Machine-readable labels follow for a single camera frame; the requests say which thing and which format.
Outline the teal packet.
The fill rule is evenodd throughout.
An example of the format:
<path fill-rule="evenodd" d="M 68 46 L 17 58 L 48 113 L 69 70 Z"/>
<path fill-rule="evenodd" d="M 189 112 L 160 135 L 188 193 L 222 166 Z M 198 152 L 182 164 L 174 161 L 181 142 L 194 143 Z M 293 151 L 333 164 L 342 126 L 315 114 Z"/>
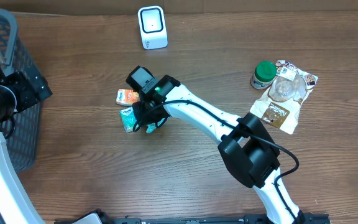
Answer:
<path fill-rule="evenodd" d="M 159 122 L 148 124 L 146 133 L 150 134 L 150 133 L 154 132 L 156 129 L 161 128 L 168 119 L 169 119 L 169 117 L 163 118 Z"/>

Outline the teal tissue pack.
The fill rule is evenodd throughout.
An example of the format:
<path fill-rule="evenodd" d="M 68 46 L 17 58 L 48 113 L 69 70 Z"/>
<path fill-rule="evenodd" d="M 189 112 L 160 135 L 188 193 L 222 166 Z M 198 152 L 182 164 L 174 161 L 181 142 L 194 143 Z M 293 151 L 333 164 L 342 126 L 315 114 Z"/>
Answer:
<path fill-rule="evenodd" d="M 120 110 L 123 127 L 126 133 L 133 132 L 133 127 L 136 122 L 134 110 L 132 107 Z"/>

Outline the orange snack packet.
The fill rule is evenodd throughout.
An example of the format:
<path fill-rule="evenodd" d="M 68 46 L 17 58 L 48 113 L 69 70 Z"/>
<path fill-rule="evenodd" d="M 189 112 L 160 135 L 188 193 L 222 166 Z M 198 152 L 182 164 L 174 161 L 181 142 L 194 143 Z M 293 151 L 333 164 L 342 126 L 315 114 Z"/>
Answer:
<path fill-rule="evenodd" d="M 140 101 L 138 92 L 134 90 L 118 89 L 116 103 L 122 106 L 132 106 L 133 103 Z"/>

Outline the green lid jar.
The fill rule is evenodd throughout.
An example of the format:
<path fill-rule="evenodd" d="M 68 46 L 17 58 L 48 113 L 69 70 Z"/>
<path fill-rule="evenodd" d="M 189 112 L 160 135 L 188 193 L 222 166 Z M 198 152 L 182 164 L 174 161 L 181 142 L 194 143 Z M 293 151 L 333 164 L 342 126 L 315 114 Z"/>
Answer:
<path fill-rule="evenodd" d="M 257 90 L 264 90 L 272 84 L 276 74 L 277 68 L 274 63 L 262 61 L 256 66 L 250 78 L 250 84 Z"/>

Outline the brown white snack bag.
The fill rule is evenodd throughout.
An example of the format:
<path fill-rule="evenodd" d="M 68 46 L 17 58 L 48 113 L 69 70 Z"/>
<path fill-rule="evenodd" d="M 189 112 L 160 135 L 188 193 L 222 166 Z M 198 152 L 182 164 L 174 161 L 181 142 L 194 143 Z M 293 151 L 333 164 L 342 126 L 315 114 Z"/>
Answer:
<path fill-rule="evenodd" d="M 277 74 L 250 112 L 262 121 L 293 134 L 301 106 L 318 82 L 316 75 L 304 72 L 287 60 L 277 60 Z"/>

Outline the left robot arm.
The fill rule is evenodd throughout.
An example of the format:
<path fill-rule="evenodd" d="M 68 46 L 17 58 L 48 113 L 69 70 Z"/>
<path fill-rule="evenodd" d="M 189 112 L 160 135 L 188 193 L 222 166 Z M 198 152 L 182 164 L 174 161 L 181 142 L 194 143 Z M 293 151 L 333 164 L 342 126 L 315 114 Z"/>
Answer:
<path fill-rule="evenodd" d="M 14 114 L 49 98 L 52 91 L 41 75 L 5 75 L 4 64 L 0 53 L 0 223 L 43 223 L 9 158 L 7 140 L 13 134 L 4 134 L 1 123 L 14 121 Z"/>

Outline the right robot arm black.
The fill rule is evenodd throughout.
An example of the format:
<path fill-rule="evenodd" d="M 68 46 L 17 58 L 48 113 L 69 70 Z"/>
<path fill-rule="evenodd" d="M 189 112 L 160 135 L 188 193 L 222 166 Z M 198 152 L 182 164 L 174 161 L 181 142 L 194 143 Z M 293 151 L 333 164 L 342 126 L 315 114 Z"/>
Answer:
<path fill-rule="evenodd" d="M 160 128 L 168 118 L 183 120 L 205 133 L 218 145 L 229 173 L 242 185 L 252 188 L 261 199 L 272 223 L 303 223 L 305 218 L 292 202 L 282 177 L 278 157 L 290 151 L 275 144 L 258 117 L 224 112 L 194 95 L 169 75 L 158 79 L 145 67 L 137 66 L 126 83 L 139 94 L 132 105 L 134 131 L 148 124 Z"/>

